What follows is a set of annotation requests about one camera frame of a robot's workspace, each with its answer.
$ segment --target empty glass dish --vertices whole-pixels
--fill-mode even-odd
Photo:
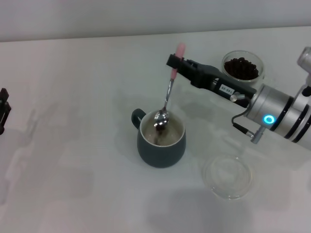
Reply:
[[[252,187],[253,173],[240,158],[221,155],[207,162],[203,180],[217,196],[236,200]]]

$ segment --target clear glass dish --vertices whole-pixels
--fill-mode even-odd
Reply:
[[[225,62],[228,62],[230,61],[231,59],[233,58],[237,58],[239,59],[240,57],[244,57],[245,60],[251,62],[252,64],[256,65],[256,68],[258,70],[258,77],[257,78],[254,78],[254,79],[251,79],[251,80],[241,80],[241,79],[237,79],[233,76],[231,76],[230,74],[227,73],[227,71],[225,70]],[[251,53],[251,52],[248,52],[248,51],[243,51],[243,50],[236,50],[236,51],[232,51],[232,52],[229,52],[227,53],[223,60],[222,60],[222,71],[225,75],[241,82],[241,83],[248,83],[248,84],[254,84],[256,83],[258,80],[262,80],[264,79],[264,65],[263,65],[263,62],[262,60],[256,56],[255,54]]]
[[[253,171],[238,157],[219,155],[207,161],[203,180],[217,196],[237,200],[253,186]]]

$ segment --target coffee beans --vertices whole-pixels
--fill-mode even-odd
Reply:
[[[258,77],[256,65],[245,60],[244,57],[233,58],[225,62],[225,70],[231,76],[241,80],[252,80]]]

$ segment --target mug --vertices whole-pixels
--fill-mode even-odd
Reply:
[[[180,118],[173,113],[170,114],[170,122],[166,127],[171,127],[175,137],[168,138],[167,145],[159,146],[150,142],[146,137],[155,135],[154,117],[157,111],[146,114],[141,109],[132,113],[132,123],[138,129],[137,149],[147,164],[157,168],[165,168],[176,164],[183,156],[186,149],[186,131]]]

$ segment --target white wall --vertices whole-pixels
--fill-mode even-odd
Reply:
[[[0,41],[311,25],[311,0],[0,0]]]

